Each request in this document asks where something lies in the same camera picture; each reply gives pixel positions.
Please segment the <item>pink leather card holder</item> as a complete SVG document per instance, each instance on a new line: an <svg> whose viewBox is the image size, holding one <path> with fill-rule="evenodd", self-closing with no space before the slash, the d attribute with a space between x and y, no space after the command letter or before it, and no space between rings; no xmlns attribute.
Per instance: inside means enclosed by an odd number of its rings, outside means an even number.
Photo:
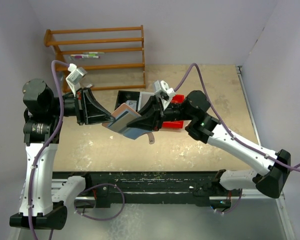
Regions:
<svg viewBox="0 0 300 240"><path fill-rule="evenodd" d="M118 133L128 139L136 140L137 138L146 135L148 137L148 143L150 145L155 143L154 134L151 131L128 127L128 124L133 120L136 120L141 115L132 109L126 103L121 104L112 114L114 117L113 122L105 122L103 127Z"/></svg>

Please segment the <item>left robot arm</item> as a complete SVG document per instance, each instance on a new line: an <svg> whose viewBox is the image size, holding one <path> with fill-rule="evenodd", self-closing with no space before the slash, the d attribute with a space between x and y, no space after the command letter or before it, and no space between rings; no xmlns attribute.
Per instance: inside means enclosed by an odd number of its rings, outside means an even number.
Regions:
<svg viewBox="0 0 300 240"><path fill-rule="evenodd" d="M52 194L63 117L75 116L80 126L113 122L114 117L98 103L90 88L55 97L38 78L23 86L23 103L26 179L21 206L9 224L31 230L61 230L76 196L88 196L93 191L88 173L74 173Z"/></svg>

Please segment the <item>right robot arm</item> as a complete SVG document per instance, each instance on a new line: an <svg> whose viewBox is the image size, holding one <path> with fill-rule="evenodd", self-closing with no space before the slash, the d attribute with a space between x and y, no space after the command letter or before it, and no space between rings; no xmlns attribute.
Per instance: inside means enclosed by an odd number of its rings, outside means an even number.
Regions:
<svg viewBox="0 0 300 240"><path fill-rule="evenodd" d="M226 129L222 122L208 114L211 107L200 90L191 91L182 103L172 103L163 108L161 99L151 96L140 110L140 116L127 124L149 132L158 131L164 122L189 121L185 127L196 141L217 147L250 166L250 170L219 170L212 183L218 196L239 189L257 189L263 195L277 199L288 179L291 155L281 149L274 151Z"/></svg>

